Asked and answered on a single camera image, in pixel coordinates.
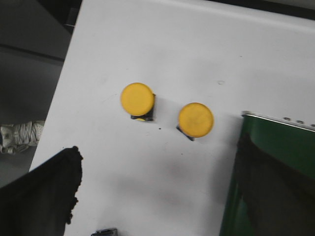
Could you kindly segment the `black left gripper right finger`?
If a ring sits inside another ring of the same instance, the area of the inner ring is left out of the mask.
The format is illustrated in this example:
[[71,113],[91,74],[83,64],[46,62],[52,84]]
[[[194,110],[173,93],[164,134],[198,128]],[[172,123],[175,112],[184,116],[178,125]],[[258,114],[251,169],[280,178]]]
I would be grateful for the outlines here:
[[246,134],[235,177],[256,236],[313,236],[315,180],[258,148]]

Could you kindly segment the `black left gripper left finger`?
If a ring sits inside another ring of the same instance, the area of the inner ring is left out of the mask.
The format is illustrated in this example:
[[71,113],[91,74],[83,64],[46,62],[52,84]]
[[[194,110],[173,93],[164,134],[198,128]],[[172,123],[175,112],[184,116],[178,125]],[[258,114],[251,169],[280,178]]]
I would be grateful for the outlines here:
[[52,158],[0,189],[2,236],[62,236],[71,223],[82,181],[78,147]]

